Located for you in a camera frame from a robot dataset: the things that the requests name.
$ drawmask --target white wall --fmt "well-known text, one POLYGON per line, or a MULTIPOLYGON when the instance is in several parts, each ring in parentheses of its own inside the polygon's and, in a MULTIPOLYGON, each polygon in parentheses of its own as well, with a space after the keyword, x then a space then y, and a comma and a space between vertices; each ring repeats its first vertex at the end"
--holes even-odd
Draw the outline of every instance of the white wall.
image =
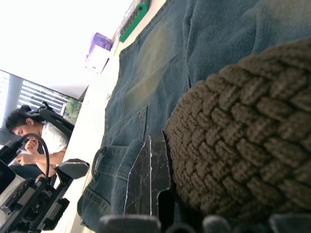
POLYGON ((111 37, 131 1, 0 0, 0 69, 79 98, 99 77, 85 69, 94 34, 111 37))

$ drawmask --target knitted beanie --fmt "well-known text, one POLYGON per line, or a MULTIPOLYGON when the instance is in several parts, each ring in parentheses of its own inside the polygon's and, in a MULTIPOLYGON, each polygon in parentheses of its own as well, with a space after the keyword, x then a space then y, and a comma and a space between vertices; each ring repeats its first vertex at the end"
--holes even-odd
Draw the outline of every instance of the knitted beanie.
POLYGON ((165 133, 182 201, 205 215, 262 222, 311 212, 311 38, 200 81, 165 133))

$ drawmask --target white table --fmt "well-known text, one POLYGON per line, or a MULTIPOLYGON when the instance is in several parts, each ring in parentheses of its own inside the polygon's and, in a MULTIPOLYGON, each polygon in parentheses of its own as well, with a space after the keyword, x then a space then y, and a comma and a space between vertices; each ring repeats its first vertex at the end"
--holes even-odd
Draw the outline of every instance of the white table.
MULTIPOLYGON (((94 155, 100 148, 104 135, 104 115, 108 100, 117 82, 119 72, 119 53, 129 46, 141 30, 150 22, 158 12, 165 0, 153 0, 147 15, 130 34, 124 43, 115 43, 112 48, 114 56, 109 60, 101 75, 91 77, 82 108, 70 139, 70 143, 64 161, 71 158, 80 158, 92 165, 94 155)), ((83 189, 91 180, 91 169, 86 177, 73 181, 65 198, 70 204, 60 219, 55 233, 87 233, 88 229, 80 225, 81 220, 77 214, 77 202, 82 195, 83 189)))

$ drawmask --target black hair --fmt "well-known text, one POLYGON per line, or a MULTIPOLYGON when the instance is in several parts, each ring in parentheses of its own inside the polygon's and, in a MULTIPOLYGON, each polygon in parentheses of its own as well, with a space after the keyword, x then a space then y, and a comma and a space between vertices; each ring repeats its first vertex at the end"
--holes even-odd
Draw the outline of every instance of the black hair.
POLYGON ((13 133, 13 130, 17 126, 26 125, 27 118, 28 117, 24 116, 19 112, 19 109, 16 109, 12 111, 8 116, 8 118, 6 119, 5 127, 9 132, 13 133))

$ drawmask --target person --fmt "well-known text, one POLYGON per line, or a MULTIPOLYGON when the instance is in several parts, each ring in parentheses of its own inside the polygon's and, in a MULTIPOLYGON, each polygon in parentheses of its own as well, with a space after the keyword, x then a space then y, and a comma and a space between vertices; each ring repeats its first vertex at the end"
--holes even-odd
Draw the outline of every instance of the person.
MULTIPOLYGON (((55 174, 54 168, 57 164, 61 164, 67 144, 68 137, 51 123, 42 123, 35 119, 24 116, 19 109, 10 113, 6 119, 6 129, 19 136, 28 133, 35 133, 43 138, 47 144, 50 156, 49 177, 55 174)), ((38 152, 38 140, 30 137, 25 145, 25 149, 29 154, 20 154, 16 157, 19 164, 12 165, 11 168, 23 178, 39 178, 46 172, 46 155, 38 152)))

